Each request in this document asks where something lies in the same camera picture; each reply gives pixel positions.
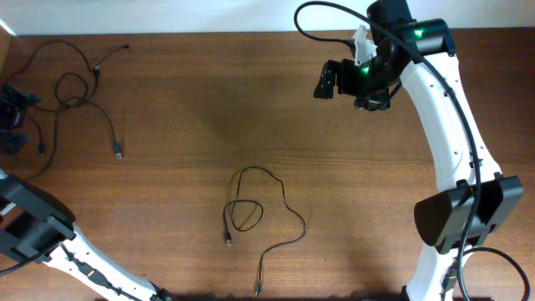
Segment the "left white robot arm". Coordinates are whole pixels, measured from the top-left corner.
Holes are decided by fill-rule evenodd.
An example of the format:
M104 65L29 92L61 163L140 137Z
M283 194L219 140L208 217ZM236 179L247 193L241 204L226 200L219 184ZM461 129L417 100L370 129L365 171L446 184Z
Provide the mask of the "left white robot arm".
M57 198L15 175L1 173L1 254L16 262L3 276L30 263L78 279L107 300L171 300L171 293L122 268L96 248Z

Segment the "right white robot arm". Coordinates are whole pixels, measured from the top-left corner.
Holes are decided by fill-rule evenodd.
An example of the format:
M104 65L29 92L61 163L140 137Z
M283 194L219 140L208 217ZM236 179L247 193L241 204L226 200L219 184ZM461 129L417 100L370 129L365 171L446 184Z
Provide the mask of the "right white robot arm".
M328 61L313 92L354 98L369 111L386 110L405 89L431 148L438 192L414 208L422 240L404 300L449 300L464 288L463 268L506 220L523 194L487 149L464 93L456 46L446 22L417 21L404 1L377 1L348 41L352 58Z

